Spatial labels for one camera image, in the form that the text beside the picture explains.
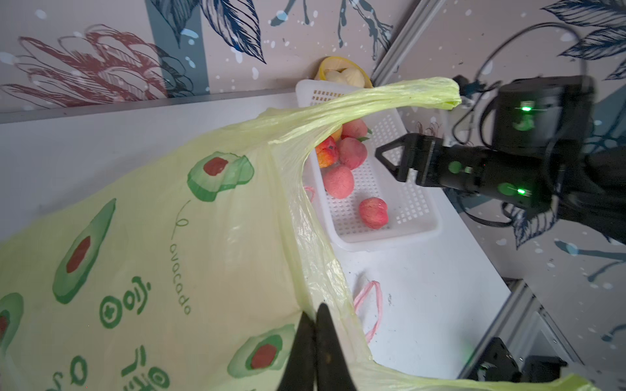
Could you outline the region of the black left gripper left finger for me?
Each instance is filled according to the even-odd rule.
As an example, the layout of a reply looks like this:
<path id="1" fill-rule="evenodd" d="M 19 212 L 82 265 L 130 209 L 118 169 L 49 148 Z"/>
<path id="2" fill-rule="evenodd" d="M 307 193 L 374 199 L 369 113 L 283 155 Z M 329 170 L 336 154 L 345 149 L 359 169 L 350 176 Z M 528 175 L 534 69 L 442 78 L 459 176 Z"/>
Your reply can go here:
<path id="1" fill-rule="evenodd" d="M 316 325 L 303 312 L 278 391 L 313 391 L 316 382 Z"/>

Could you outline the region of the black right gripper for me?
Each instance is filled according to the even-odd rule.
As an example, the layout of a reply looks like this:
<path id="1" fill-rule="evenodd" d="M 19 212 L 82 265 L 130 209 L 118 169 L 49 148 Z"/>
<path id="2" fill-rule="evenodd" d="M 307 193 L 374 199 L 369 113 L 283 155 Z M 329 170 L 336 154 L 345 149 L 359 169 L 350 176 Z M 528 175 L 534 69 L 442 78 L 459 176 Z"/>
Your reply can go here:
<path id="1" fill-rule="evenodd" d="M 376 148 L 376 159 L 400 182 L 416 172 L 415 184 L 479 194 L 518 208 L 548 208 L 552 195 L 541 161 L 485 147 L 443 146 L 441 138 L 403 135 Z"/>

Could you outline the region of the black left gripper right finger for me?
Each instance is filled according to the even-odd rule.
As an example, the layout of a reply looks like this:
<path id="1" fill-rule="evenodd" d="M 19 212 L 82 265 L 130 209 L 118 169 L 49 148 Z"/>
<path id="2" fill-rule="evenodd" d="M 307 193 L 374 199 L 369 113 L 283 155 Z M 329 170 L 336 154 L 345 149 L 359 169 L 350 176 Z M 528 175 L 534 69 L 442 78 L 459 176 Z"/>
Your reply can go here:
<path id="1" fill-rule="evenodd" d="M 326 303 L 316 314 L 316 380 L 319 391 L 357 391 Z"/>

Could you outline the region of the red peach front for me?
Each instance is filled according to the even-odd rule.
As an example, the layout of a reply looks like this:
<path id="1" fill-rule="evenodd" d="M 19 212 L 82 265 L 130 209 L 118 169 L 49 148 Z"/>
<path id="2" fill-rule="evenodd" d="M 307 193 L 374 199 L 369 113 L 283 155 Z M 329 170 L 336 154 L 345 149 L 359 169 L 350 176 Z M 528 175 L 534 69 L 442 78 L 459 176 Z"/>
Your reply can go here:
<path id="1" fill-rule="evenodd" d="M 381 229 L 389 222 L 388 205 L 377 197 L 360 202 L 359 215 L 362 222 L 373 230 Z"/>

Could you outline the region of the green avocado print plastic bag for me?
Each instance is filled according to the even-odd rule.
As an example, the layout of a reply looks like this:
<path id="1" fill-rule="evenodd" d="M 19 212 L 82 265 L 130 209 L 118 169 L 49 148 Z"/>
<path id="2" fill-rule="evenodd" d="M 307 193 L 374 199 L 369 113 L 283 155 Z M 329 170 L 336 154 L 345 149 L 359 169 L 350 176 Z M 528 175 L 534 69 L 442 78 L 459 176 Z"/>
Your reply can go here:
<path id="1" fill-rule="evenodd" d="M 373 361 L 303 186 L 345 122 L 453 109 L 448 78 L 270 110 L 214 130 L 1 246 L 4 390 L 277 390 L 303 312 L 329 307 L 357 390 L 590 390 L 437 380 Z"/>

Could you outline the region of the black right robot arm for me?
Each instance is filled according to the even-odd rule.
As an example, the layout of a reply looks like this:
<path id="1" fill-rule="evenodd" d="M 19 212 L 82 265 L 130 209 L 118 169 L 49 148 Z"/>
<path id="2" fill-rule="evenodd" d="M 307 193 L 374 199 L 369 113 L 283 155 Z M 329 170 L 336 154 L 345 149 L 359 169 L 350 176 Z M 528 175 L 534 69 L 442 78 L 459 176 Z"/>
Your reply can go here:
<path id="1" fill-rule="evenodd" d="M 375 156 L 399 182 L 411 171 L 421 187 L 488 196 L 530 217 L 552 212 L 618 242 L 625 240 L 625 149 L 584 153 L 593 130 L 594 80 L 587 64 L 576 76 L 495 84 L 483 111 L 492 138 L 472 147 L 409 133 Z"/>

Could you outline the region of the red peach top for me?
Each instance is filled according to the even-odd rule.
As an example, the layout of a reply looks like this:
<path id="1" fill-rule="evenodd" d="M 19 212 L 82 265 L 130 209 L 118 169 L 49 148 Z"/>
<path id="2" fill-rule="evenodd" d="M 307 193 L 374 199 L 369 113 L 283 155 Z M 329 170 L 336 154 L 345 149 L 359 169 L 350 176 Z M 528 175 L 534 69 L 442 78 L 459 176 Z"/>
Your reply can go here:
<path id="1" fill-rule="evenodd" d="M 341 138 L 367 138 L 368 126 L 362 119 L 356 119 L 342 125 Z"/>

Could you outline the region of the red yellow peach left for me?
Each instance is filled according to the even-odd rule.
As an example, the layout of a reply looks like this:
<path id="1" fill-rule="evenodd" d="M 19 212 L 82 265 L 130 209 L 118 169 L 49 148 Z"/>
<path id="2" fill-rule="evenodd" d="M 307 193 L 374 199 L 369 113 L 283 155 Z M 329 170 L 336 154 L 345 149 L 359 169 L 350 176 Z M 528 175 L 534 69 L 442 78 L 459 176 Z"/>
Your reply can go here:
<path id="1" fill-rule="evenodd" d="M 321 169 L 333 166 L 338 161 L 337 143 L 333 136 L 316 146 L 316 156 Z"/>

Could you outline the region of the white perforated plastic basket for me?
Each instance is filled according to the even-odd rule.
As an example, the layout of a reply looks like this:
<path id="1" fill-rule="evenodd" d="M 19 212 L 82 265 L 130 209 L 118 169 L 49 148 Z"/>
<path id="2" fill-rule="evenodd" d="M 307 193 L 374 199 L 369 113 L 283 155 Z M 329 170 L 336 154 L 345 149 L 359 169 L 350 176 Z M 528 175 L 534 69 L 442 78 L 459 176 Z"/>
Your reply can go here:
<path id="1" fill-rule="evenodd" d="M 324 169 L 311 154 L 305 164 L 307 183 L 315 190 L 313 205 L 317 216 L 338 247 L 346 251 L 378 251 L 417 239 L 437 236 L 442 219 L 429 191 L 417 186 L 416 173 L 411 171 L 407 182 L 398 182 L 376 159 L 376 148 L 406 134 L 395 109 L 375 112 L 364 118 L 370 129 L 365 140 L 368 157 L 353 171 L 355 189 L 349 197 L 336 199 L 324 189 Z M 388 206 L 388 223 L 373 230 L 360 218 L 359 205 L 377 197 Z"/>

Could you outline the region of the yellow bowl with buns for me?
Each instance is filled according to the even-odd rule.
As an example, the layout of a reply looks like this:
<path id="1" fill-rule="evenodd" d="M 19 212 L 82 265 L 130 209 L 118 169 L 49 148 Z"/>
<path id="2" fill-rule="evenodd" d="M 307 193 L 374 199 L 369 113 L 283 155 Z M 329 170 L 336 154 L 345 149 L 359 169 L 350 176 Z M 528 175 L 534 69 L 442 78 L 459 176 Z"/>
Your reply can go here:
<path id="1" fill-rule="evenodd" d="M 321 61 L 315 80 L 357 88 L 373 88 L 370 78 L 362 68 L 348 59 L 337 56 L 326 57 Z"/>

